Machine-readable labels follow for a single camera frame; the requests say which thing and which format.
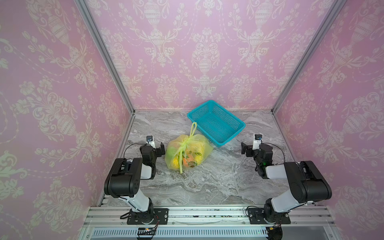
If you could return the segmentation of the yellow plastic bag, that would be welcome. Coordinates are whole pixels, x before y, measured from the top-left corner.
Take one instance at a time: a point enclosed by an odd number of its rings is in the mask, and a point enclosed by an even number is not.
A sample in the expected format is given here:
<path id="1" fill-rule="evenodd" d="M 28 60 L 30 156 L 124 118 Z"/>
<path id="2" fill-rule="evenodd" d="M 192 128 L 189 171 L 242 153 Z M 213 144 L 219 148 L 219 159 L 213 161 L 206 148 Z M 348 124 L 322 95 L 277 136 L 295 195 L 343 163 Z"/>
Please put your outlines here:
<path id="1" fill-rule="evenodd" d="M 213 147 L 209 140 L 195 133 L 197 127 L 198 124 L 194 122 L 189 135 L 180 135 L 169 142 L 165 162 L 170 170 L 179 171 L 182 174 L 184 169 L 201 165 L 212 153 Z"/>

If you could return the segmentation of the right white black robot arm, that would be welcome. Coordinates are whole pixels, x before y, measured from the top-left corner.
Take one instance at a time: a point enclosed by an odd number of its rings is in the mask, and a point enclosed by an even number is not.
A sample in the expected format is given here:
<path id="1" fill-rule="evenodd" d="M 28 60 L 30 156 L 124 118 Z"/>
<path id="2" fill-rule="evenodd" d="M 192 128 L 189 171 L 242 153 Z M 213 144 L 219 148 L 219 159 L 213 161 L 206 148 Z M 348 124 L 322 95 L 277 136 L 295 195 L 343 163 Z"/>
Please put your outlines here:
<path id="1" fill-rule="evenodd" d="M 332 197 L 330 185 L 312 161 L 274 165 L 273 147 L 267 144 L 256 146 L 241 143 L 241 154 L 254 159 L 255 171 L 262 179 L 288 181 L 289 190 L 266 200 L 262 211 L 266 223 L 289 224 L 291 210 Z"/>

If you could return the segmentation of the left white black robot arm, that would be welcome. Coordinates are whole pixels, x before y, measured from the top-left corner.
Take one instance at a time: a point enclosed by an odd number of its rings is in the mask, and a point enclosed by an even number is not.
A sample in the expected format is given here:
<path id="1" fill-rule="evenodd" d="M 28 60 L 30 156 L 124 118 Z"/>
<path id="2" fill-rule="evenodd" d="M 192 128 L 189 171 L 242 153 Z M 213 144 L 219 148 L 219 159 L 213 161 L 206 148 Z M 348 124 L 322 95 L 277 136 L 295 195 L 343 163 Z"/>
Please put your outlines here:
<path id="1" fill-rule="evenodd" d="M 164 144 L 154 148 L 152 144 L 140 147 L 140 158 L 117 158 L 104 184 L 105 195 L 123 200 L 131 209 L 120 216 L 128 225 L 166 225 L 169 209 L 155 208 L 153 201 L 140 189 L 141 180 L 152 180 L 156 176 L 156 161 L 165 155 Z"/>

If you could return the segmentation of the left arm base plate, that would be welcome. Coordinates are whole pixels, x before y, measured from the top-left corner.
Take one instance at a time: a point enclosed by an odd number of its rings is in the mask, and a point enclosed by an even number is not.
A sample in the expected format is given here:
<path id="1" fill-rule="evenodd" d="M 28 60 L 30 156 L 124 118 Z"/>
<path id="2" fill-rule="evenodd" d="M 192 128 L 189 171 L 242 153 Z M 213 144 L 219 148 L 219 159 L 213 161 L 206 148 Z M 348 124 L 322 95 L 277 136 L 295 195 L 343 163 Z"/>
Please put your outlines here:
<path id="1" fill-rule="evenodd" d="M 127 217 L 128 225 L 166 225 L 168 223 L 169 209 L 154 208 L 144 213 L 130 211 Z"/>

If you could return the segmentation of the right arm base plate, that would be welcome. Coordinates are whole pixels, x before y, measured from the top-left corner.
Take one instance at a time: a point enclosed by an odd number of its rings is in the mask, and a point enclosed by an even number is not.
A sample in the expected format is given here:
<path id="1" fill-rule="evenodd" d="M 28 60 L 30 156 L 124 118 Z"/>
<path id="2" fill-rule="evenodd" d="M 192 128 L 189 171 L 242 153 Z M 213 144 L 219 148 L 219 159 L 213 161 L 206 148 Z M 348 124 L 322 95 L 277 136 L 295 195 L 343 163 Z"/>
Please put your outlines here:
<path id="1" fill-rule="evenodd" d="M 288 213 L 275 213 L 273 210 L 265 211 L 256 206 L 248 206 L 245 210 L 251 225 L 289 225 L 291 220 Z"/>

